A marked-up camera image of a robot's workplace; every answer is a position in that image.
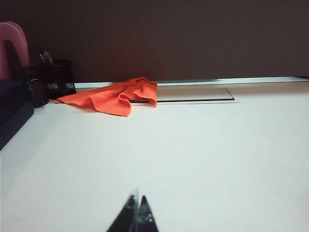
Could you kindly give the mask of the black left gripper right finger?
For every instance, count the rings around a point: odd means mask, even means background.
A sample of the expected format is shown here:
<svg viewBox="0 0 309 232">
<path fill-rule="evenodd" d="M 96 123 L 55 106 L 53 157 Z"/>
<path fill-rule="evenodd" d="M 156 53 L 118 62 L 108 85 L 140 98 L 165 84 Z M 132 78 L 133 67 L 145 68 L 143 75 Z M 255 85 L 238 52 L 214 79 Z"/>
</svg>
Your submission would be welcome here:
<svg viewBox="0 0 309 232">
<path fill-rule="evenodd" d="M 155 218 L 146 199 L 146 196 L 142 197 L 139 207 L 139 231 L 159 232 Z"/>
</svg>

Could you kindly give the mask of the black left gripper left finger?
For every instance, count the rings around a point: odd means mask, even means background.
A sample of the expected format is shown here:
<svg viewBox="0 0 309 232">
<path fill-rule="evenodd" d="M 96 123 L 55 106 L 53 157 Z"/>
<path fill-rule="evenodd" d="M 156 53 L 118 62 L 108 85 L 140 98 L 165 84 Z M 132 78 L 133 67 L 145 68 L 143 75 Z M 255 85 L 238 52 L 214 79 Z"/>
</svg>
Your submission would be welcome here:
<svg viewBox="0 0 309 232">
<path fill-rule="evenodd" d="M 139 191 L 134 189 L 127 197 L 122 209 L 114 219 L 108 232 L 134 232 L 139 205 Z"/>
</svg>

